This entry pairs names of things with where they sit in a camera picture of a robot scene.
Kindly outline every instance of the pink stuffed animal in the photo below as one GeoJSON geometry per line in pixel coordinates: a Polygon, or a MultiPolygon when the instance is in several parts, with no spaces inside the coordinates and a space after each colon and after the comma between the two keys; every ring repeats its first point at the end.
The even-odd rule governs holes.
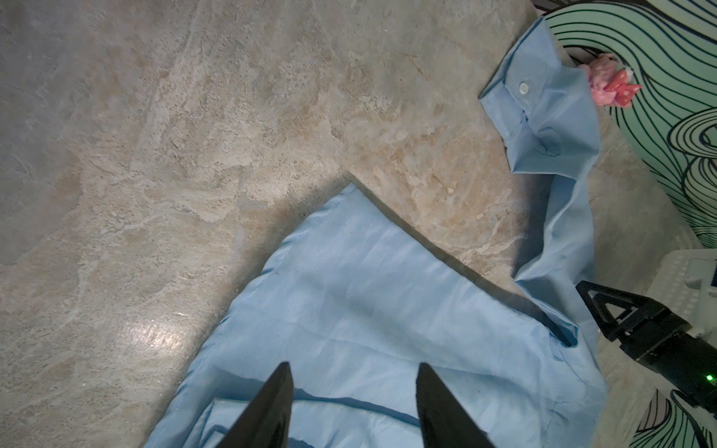
{"type": "Polygon", "coordinates": [[[590,81],[592,100],[598,106],[616,106],[628,108],[632,106],[632,97],[642,86],[627,84],[632,77],[631,69],[618,70],[618,62],[613,60],[614,54],[603,53],[590,65],[579,65],[590,81]]]}

